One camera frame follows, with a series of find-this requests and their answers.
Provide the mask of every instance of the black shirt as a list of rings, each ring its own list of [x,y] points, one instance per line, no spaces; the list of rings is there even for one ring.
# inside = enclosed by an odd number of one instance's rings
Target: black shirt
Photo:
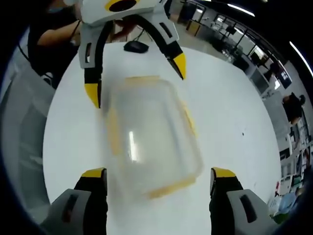
[[[37,45],[40,37],[49,29],[58,29],[77,21],[72,7],[55,13],[43,13],[30,24],[28,35],[28,56],[32,68],[41,76],[53,74],[53,87],[60,82],[63,73],[77,53],[78,46],[68,41],[53,46]]]
[[[291,93],[289,100],[284,102],[283,106],[289,121],[293,121],[295,118],[302,117],[301,103],[294,93]]]

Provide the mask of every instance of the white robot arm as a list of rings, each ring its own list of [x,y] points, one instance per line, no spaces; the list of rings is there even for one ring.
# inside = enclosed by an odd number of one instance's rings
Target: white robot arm
[[[165,14],[166,0],[65,0],[65,3],[78,4],[80,9],[83,23],[80,65],[85,69],[86,92],[97,108],[101,105],[103,48],[115,19],[129,19],[145,29],[178,75],[185,78],[185,56],[177,43],[175,26]]]

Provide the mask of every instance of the computer mouse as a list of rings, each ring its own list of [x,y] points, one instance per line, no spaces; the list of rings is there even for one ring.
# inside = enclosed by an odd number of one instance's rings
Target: computer mouse
[[[135,53],[145,53],[148,51],[149,46],[138,42],[138,41],[130,41],[124,45],[125,51],[135,52]]]

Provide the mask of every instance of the white round table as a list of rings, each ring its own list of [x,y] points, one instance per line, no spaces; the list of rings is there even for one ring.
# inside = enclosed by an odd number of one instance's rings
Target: white round table
[[[102,97],[114,82],[131,76],[159,75],[169,80],[195,123],[204,171],[196,183],[159,199],[124,205],[108,158],[103,111],[84,90],[84,71],[76,56],[51,103],[45,126],[43,161],[50,202],[74,188],[86,170],[108,168],[109,235],[208,235],[209,185],[214,166],[232,170],[245,189],[265,202],[280,180],[277,141],[265,106],[246,75],[220,59],[192,49],[182,81],[155,44],[145,54],[125,52],[123,43],[106,44]]]

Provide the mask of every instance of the clear plastic container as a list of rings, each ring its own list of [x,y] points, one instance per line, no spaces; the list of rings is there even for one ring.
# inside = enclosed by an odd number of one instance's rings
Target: clear plastic container
[[[107,127],[115,174],[127,197],[162,197],[201,173],[192,121],[167,81],[127,78],[113,88]]]

